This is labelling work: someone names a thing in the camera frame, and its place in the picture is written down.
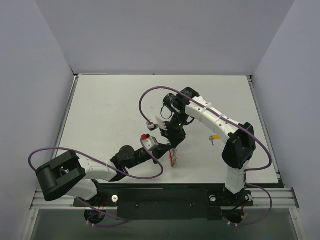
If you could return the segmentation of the keyring bunch with coloured tags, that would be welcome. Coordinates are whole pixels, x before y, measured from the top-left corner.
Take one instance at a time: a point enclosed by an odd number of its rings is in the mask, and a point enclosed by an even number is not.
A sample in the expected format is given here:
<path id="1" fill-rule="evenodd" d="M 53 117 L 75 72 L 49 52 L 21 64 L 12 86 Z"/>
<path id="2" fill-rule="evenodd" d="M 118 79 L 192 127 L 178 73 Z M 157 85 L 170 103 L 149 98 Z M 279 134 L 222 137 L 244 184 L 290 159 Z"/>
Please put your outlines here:
<path id="1" fill-rule="evenodd" d="M 173 148 L 169 151 L 169 159 L 170 159 L 170 165 L 172 168 L 176 168 L 177 167 L 177 151 Z"/>

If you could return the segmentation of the key with yellow tag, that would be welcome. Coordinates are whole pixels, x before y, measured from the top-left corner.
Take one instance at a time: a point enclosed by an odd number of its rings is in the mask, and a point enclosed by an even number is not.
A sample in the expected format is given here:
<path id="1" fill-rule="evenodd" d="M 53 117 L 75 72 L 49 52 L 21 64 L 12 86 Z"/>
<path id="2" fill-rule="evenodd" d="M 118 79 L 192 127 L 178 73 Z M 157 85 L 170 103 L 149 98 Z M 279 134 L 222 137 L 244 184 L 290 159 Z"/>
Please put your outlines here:
<path id="1" fill-rule="evenodd" d="M 210 140 L 212 146 L 215 145 L 215 141 L 219 141 L 220 139 L 221 139 L 221 138 L 220 138 L 218 135 L 211 135 L 211 136 L 209 137 L 209 140 Z"/>

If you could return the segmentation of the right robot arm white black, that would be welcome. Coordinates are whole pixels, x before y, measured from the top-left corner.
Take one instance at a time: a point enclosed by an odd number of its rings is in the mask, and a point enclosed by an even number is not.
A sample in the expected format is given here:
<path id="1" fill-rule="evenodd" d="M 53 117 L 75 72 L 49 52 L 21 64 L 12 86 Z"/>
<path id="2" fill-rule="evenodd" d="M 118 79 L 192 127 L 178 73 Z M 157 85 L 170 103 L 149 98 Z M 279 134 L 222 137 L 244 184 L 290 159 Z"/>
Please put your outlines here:
<path id="1" fill-rule="evenodd" d="M 223 198 L 230 205 L 244 205 L 252 201 L 246 190 L 246 170 L 256 150 L 254 128 L 250 123 L 241 124 L 229 119 L 216 110 L 198 92 L 186 87 L 177 94 L 169 93 L 163 99 L 163 106 L 172 114 L 169 121 L 161 127 L 161 135 L 176 148 L 185 138 L 184 127 L 189 125 L 188 118 L 197 120 L 213 131 L 225 147 L 222 159 L 227 164 L 227 179 Z"/>

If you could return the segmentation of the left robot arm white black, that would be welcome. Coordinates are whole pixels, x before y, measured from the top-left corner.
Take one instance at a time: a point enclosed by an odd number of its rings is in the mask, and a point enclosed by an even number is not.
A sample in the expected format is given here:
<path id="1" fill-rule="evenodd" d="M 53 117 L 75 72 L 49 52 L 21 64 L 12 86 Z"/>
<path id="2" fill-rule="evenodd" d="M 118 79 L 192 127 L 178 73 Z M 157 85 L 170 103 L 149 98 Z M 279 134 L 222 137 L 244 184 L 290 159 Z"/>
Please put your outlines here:
<path id="1" fill-rule="evenodd" d="M 103 200 L 103 193 L 98 190 L 97 180 L 118 182 L 129 175 L 128 169 L 134 168 L 152 158 L 157 162 L 172 149 L 169 144 L 145 144 L 135 150 L 129 145 L 123 146 L 109 161 L 94 161 L 89 157 L 67 150 L 35 170 L 44 199 L 54 201 L 63 196 L 80 197 L 90 205 L 97 206 Z"/>

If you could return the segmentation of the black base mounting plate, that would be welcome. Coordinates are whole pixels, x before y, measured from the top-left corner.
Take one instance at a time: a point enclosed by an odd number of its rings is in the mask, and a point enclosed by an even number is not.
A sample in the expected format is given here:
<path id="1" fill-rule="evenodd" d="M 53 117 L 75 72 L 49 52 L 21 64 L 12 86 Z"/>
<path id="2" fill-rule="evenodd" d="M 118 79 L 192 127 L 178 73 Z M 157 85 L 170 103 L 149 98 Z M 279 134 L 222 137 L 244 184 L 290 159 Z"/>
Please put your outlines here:
<path id="1" fill-rule="evenodd" d="M 218 183 L 101 183 L 87 203 L 105 210 L 116 208 L 125 220 L 221 220 L 240 223 L 244 207 L 253 206 L 252 193 L 230 193 Z"/>

